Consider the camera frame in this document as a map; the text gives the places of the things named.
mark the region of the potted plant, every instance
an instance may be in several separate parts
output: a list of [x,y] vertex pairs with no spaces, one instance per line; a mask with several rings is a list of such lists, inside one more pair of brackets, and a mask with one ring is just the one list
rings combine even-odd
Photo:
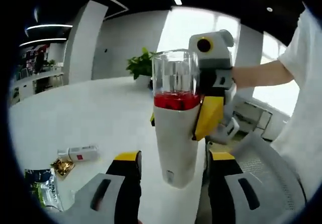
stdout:
[[133,75],[135,83],[140,87],[147,87],[152,77],[152,57],[153,52],[142,48],[142,55],[128,59],[127,70]]
[[51,59],[50,61],[47,62],[49,66],[54,66],[56,64],[56,61],[54,59]]

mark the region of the human arm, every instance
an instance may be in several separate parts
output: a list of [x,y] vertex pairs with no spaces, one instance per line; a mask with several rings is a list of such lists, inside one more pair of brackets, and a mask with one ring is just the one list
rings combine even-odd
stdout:
[[233,67],[232,77],[237,89],[276,86],[294,79],[293,75],[279,60],[251,67]]

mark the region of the yellow ring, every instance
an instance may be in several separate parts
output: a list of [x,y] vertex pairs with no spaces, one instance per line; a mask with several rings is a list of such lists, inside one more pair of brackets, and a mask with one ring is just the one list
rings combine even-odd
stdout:
[[203,52],[203,53],[207,54],[207,53],[209,53],[213,49],[213,42],[208,37],[201,37],[201,38],[198,39],[198,41],[201,40],[201,39],[205,39],[205,40],[207,40],[210,43],[210,49],[207,52]]

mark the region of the white t-shirt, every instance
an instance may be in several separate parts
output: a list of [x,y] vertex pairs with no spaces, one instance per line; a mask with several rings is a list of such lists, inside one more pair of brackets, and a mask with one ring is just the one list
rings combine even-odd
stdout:
[[309,200],[322,183],[322,29],[310,11],[300,15],[293,39],[278,59],[300,92],[293,116],[272,147],[298,174]]

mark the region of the person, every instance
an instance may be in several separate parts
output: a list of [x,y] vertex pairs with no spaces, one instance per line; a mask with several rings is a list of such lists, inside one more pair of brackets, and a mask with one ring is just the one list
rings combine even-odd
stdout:
[[298,176],[306,198],[322,182],[322,23],[306,7],[291,43],[277,60],[233,67],[237,89],[275,86],[295,80],[300,91],[294,113],[272,147]]
[[35,62],[35,67],[34,67],[34,73],[35,74],[38,74],[40,73],[41,69],[42,69],[42,66],[45,62],[45,53],[44,51],[41,49],[40,52],[38,53],[37,55],[37,58],[36,58],[36,62]]

